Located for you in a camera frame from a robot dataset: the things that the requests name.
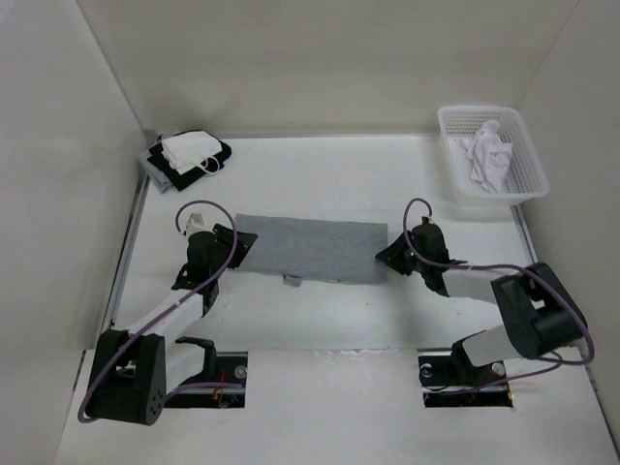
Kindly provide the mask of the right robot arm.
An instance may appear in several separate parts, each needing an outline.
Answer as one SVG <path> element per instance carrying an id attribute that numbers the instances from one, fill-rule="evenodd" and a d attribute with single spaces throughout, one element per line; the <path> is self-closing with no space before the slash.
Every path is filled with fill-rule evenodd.
<path id="1" fill-rule="evenodd" d="M 443 297 L 469 298 L 493 304 L 502 322 L 452 344 L 446 356 L 419 362 L 425 388 L 452 392 L 505 384 L 507 359 L 564 364 L 557 349 L 586 339 L 586 320 L 545 263 L 472 265 L 450 257 L 442 230 L 423 218 L 404 231 L 376 260 L 400 275 L 418 274 L 431 292 Z"/>

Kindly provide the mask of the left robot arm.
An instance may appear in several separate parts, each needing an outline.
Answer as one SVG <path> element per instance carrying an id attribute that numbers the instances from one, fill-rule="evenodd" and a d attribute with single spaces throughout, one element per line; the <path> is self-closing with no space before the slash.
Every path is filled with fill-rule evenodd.
<path id="1" fill-rule="evenodd" d="M 100 335 L 80 421 L 151 425 L 166 408 L 243 406 L 247 355 L 219 354 L 213 341 L 186 330 L 211 310 L 219 276 L 239 267 L 258 237 L 222 225 L 191 227 L 186 236 L 187 261 L 167 298 L 140 321 Z"/>

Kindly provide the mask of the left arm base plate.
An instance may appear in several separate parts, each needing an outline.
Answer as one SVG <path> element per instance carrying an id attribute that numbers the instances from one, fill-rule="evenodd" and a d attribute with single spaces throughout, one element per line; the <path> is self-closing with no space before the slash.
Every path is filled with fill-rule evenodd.
<path id="1" fill-rule="evenodd" d="M 167 409 L 241 409 L 245 406 L 248 353 L 218 353 L 210 366 L 184 380 L 181 385 L 203 385 L 183 390 L 168 399 Z"/>

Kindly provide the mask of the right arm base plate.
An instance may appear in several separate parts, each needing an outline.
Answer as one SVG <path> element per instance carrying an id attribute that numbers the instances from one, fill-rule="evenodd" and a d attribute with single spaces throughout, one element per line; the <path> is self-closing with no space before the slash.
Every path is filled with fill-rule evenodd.
<path id="1" fill-rule="evenodd" d="M 506 378 L 503 362 L 473 366 L 445 352 L 418 356 L 418 379 L 427 408 L 511 408 L 512 395 L 507 383 L 486 386 Z"/>

